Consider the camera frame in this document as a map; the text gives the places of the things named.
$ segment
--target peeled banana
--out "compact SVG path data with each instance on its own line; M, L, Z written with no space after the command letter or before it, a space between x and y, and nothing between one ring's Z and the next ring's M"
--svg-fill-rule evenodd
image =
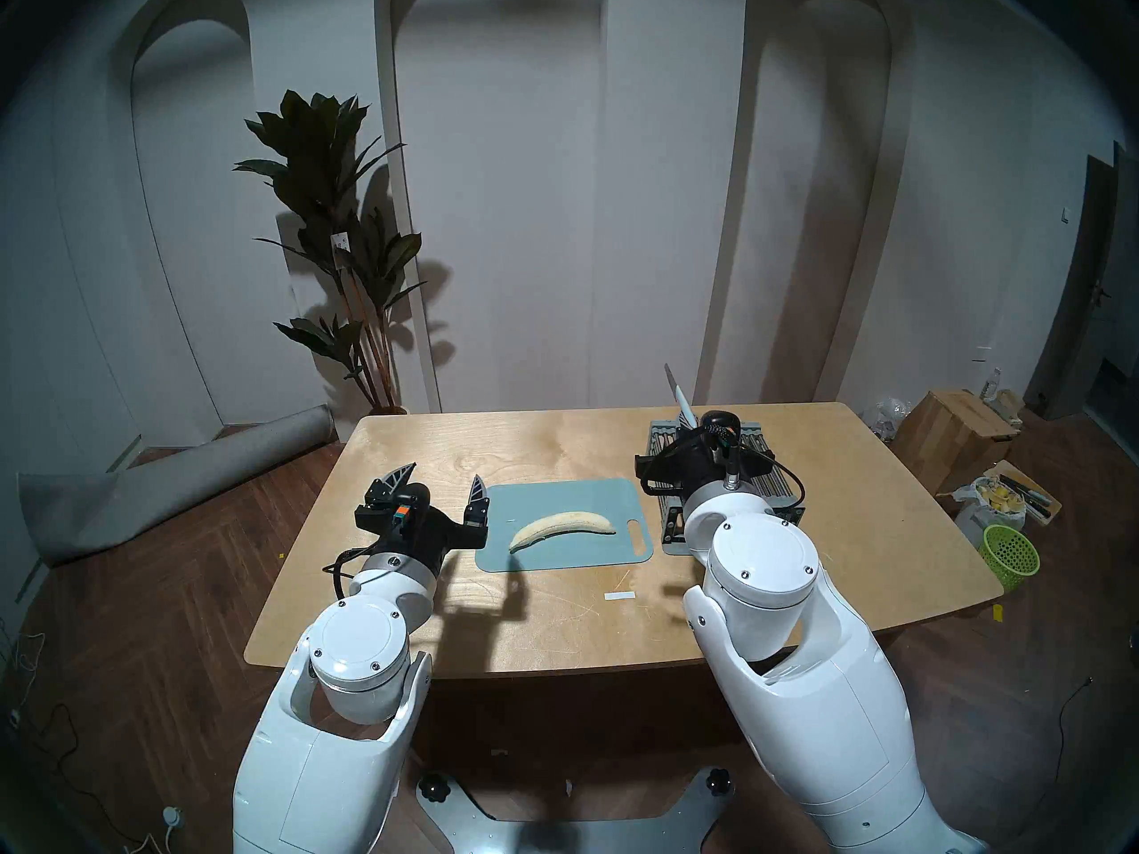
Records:
M518 533L510 540L510 553L564 532L596 532L601 535L615 535L617 531L599 514L590 514L589 511L554 514L518 529Z

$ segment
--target cutting board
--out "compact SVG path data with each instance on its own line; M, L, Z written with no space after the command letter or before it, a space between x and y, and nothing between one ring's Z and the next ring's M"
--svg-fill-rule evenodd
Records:
M571 569L580 566L615 566L644 563L653 556L653 542L641 512L640 494L631 481L559 481L511 483L490 487L491 507L486 523L486 547L475 552L483 572L513 569ZM542 517L564 511L600 514L613 524L615 535L571 532L543 539L511 555L510 540L518 531ZM640 527L644 549L638 552L629 522Z

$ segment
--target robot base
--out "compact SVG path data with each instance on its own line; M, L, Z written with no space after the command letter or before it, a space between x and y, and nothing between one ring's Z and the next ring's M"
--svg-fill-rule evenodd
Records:
M640 820L526 822L486 816L443 774L425 774L416 798L451 847L464 854L699 854L735 795L723 769L703 769L667 812Z

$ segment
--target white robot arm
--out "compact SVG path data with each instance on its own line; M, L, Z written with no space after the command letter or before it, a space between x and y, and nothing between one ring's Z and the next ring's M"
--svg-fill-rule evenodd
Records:
M731 413L705 413L663 465L638 458L638 475L647 492L674 488L665 494L686 500L685 537L705 574L685 594L685 614L756 759L835 852L988 851L934 810L885 652L806 534L739 476L748 461L764 463L740 459L739 434ZM753 671L748 662L779 651L800 619L798 648Z
M412 660L408 635L431 617L446 552L485 544L490 504L476 477L456 524L409 483L413 468L368 491L357 525L380 537L329 567L341 599L302 634L265 704L233 787L235 854L362 854L379 838L431 684L431 656ZM339 566L364 552L345 596ZM387 729L350 740L313 728L318 682L338 714Z

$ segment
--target cutting board handle hole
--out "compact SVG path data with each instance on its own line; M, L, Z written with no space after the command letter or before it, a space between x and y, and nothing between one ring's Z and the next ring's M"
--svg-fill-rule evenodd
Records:
M645 536L640 531L640 520L629 520L626 526L629 526L629 537L633 543L633 553L640 557L645 553Z

